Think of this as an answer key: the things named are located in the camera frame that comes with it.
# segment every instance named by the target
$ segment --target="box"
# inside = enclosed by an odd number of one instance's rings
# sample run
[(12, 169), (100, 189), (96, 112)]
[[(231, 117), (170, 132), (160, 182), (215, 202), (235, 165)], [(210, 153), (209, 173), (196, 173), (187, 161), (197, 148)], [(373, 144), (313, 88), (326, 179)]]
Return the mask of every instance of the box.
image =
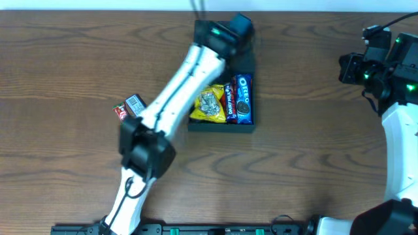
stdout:
[[(200, 21), (195, 22), (196, 26), (201, 24)], [(187, 128), (189, 131), (202, 131), (202, 132), (219, 132), (219, 133), (252, 133), (255, 129), (256, 121), (256, 103), (255, 95), (256, 90), (255, 86), (257, 83), (257, 78), (255, 77), (255, 56), (253, 53), (253, 48), (251, 43), (243, 49), (243, 52), (236, 55), (234, 59), (227, 65), (223, 74), (215, 79), (212, 84), (226, 84), (231, 82), (231, 78), (234, 74), (251, 74), (253, 81), (251, 86), (251, 117), (253, 124), (230, 124), (230, 123), (213, 123), (209, 121), (201, 121), (189, 118)]]

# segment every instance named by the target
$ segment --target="chip bag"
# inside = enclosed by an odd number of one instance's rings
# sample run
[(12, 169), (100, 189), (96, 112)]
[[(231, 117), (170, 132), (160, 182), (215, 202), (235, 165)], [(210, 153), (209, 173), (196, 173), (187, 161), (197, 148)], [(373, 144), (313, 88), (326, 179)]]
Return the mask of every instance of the chip bag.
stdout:
[(222, 95), (223, 85), (212, 85), (204, 89), (195, 100), (195, 109), (190, 118), (225, 123), (227, 118), (219, 101)]

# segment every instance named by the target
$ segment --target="wooden table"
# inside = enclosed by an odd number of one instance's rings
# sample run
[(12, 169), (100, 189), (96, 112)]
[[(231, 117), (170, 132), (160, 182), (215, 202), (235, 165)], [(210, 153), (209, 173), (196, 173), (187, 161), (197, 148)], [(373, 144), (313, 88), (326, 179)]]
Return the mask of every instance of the wooden table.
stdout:
[[(399, 14), (249, 12), (257, 30), (253, 134), (187, 133), (143, 217), (269, 223), (342, 219), (382, 202), (386, 143), (338, 58)], [(209, 13), (228, 20), (232, 12)], [(118, 118), (150, 103), (192, 41), (190, 12), (0, 12), (0, 234), (48, 234), (106, 215), (120, 184)], [(392, 28), (418, 33), (408, 20)]]

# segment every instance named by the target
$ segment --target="green light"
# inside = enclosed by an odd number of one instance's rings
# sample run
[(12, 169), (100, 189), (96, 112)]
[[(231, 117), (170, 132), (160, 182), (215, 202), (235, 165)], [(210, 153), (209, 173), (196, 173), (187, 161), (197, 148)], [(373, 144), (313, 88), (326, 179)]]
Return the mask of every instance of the green light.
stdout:
[(409, 90), (409, 91), (413, 91), (414, 89), (415, 89), (415, 86), (414, 85), (406, 85), (406, 88)]
[(216, 34), (216, 35), (220, 35), (221, 34), (221, 32), (219, 30), (215, 29), (215, 28), (212, 29), (212, 32), (214, 34)]

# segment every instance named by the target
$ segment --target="blue oreo package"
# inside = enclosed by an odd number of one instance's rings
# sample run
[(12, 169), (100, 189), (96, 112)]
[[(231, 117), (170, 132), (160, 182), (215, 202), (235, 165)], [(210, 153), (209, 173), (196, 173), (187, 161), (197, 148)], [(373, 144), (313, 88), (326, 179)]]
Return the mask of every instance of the blue oreo package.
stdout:
[(238, 124), (253, 124), (251, 118), (251, 84), (250, 74), (237, 74), (233, 78), (236, 90), (236, 114)]

